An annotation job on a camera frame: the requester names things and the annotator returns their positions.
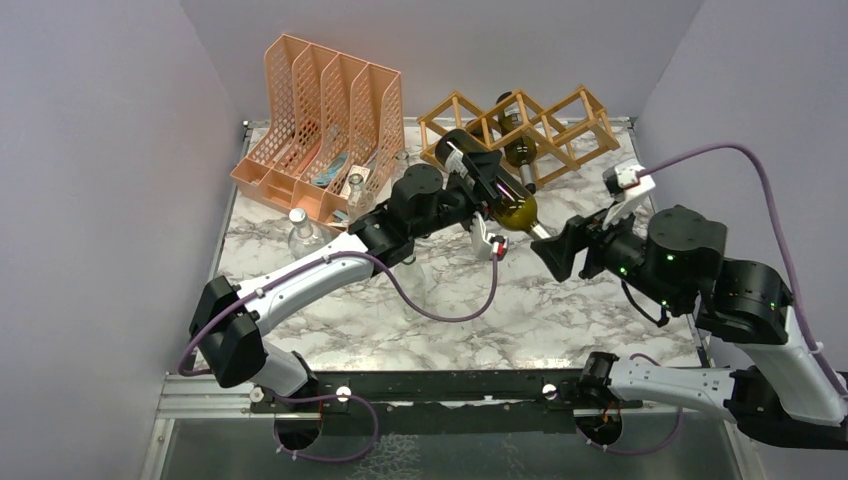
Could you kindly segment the green wine bottle silver foil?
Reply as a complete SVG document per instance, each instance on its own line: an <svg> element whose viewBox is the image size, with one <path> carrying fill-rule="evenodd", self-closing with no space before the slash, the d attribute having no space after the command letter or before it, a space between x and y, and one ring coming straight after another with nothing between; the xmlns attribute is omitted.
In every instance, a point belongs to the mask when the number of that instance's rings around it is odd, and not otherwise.
<svg viewBox="0 0 848 480"><path fill-rule="evenodd" d="M524 118L517 103L506 107L498 117L502 134L512 132L523 122ZM516 137L506 144L503 150L506 161L517 169L521 183L531 194L534 194L537 191L536 174L533 169L533 162L537 157L535 141L528 136Z"/></svg>

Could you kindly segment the wooden wine rack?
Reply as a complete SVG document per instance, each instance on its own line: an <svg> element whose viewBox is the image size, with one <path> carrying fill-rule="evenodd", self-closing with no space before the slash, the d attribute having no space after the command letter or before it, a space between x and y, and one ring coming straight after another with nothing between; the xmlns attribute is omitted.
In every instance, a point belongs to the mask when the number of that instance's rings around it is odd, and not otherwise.
<svg viewBox="0 0 848 480"><path fill-rule="evenodd" d="M502 134L498 117L515 103L524 122L512 132ZM516 137L528 136L537 145L539 159L552 157L560 163L556 168L533 164L540 188L620 147L605 106L584 85L577 86L549 106L541 105L527 92L516 89L493 106L480 107L454 90L415 120L421 137L420 158L434 164L438 139L452 129L464 130L464 125L472 119L478 122L486 119L492 125L494 141L484 146L502 149Z"/></svg>

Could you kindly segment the green wine bottle dark neck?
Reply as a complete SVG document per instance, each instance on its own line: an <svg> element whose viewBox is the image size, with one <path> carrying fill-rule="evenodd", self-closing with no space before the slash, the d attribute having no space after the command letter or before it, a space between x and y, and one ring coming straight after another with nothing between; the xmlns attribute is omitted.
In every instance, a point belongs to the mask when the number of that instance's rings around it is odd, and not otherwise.
<svg viewBox="0 0 848 480"><path fill-rule="evenodd" d="M492 125L486 119L482 122L472 119L464 125L464 130L481 144L488 145L494 141Z"/></svg>

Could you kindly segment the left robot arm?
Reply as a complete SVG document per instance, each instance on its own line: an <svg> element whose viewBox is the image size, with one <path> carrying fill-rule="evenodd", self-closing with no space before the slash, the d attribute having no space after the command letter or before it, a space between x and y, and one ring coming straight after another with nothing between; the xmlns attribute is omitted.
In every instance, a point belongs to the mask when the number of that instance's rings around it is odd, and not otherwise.
<svg viewBox="0 0 848 480"><path fill-rule="evenodd" d="M231 284L218 276L203 288L189 327L198 351L222 388L254 382L272 389L290 410L313 401L305 360L265 341L283 320L314 301L410 258L415 241L470 221L498 198L497 151L453 155L449 176L433 166L409 167L389 198L347 231L305 257L263 277Z"/></svg>

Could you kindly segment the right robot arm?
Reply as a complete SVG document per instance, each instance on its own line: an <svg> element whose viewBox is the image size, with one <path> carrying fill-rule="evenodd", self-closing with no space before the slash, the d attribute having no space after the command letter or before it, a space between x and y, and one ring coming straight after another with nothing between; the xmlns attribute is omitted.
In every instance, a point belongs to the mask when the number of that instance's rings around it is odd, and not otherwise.
<svg viewBox="0 0 848 480"><path fill-rule="evenodd" d="M783 448L843 450L847 403L801 331L796 300L772 267L724 254L727 229L683 206L654 214L647 234L633 219L606 223L606 212L574 216L558 235L531 247L553 277L566 280L578 253L580 277L602 272L659 304L669 316L692 315L698 329L751 359L747 369L677 369L592 353L577 380L592 407L654 401L713 415L759 442Z"/></svg>

